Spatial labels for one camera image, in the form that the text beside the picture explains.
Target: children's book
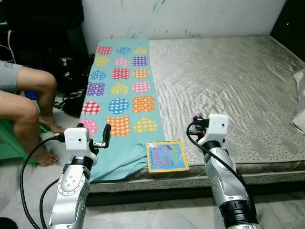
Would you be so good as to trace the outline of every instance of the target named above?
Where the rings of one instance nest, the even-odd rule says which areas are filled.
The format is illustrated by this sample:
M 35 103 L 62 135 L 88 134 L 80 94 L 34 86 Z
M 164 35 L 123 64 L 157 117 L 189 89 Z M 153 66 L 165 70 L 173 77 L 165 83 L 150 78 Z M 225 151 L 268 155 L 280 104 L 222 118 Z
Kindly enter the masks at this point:
M 146 152 L 150 173 L 189 169 L 181 141 L 147 142 Z

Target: red polka dot square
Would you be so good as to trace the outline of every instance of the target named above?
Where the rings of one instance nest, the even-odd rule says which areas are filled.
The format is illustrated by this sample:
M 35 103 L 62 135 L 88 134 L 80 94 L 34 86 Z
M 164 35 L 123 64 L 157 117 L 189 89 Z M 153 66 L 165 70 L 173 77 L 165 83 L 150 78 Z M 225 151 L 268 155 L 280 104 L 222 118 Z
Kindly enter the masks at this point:
M 82 115 L 96 115 L 100 112 L 101 106 L 94 101 L 86 102 L 81 110 Z
M 110 46 L 97 46 L 96 52 L 103 55 L 110 55 L 112 52 L 112 47 Z
M 112 71 L 112 78 L 117 79 L 129 79 L 129 69 L 128 68 L 114 68 Z

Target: orange polka dot square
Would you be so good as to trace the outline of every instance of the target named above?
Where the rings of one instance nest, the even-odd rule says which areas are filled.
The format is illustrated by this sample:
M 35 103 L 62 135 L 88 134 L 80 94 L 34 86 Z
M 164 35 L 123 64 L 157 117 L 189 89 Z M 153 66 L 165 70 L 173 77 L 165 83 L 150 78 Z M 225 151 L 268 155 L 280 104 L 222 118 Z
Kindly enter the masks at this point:
M 133 71 L 133 76 L 137 79 L 145 79 L 149 75 L 149 71 L 147 69 L 136 69 Z
M 133 112 L 154 111 L 154 100 L 152 96 L 134 97 L 132 103 Z
M 130 133 L 129 117 L 107 117 L 106 123 L 111 125 L 111 137 L 126 136 Z

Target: pink polka dot heart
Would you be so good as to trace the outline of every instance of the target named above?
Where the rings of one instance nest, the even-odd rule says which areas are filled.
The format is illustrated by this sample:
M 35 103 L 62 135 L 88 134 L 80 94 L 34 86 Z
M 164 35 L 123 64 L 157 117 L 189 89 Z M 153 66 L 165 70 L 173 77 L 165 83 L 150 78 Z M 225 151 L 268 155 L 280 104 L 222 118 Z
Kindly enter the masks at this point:
M 86 102 L 81 110 L 82 115 L 95 115 L 100 112 L 101 106 L 94 101 Z
M 149 92 L 150 89 L 151 89 L 151 86 L 150 86 L 150 84 L 149 84 L 148 82 L 138 81 L 138 82 L 135 82 L 135 83 L 132 85 L 132 89 L 133 89 L 136 93 L 142 94 L 142 93 Z
M 99 130 L 99 125 L 94 120 L 82 118 L 80 119 L 80 123 L 83 123 L 84 127 L 89 130 L 90 137 L 96 135 Z

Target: mattress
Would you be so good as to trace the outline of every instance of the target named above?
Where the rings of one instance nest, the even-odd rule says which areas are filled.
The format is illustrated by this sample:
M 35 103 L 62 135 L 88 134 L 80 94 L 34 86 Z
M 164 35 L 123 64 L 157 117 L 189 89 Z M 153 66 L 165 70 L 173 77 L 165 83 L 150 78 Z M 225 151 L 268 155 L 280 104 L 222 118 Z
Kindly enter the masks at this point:
M 230 117 L 224 147 L 248 184 L 305 178 L 304 135 L 291 124 L 293 74 L 305 63 L 270 36 L 150 41 L 150 62 L 166 140 L 183 142 L 190 170 L 96 181 L 91 192 L 208 187 L 203 154 L 187 139 L 193 111 Z

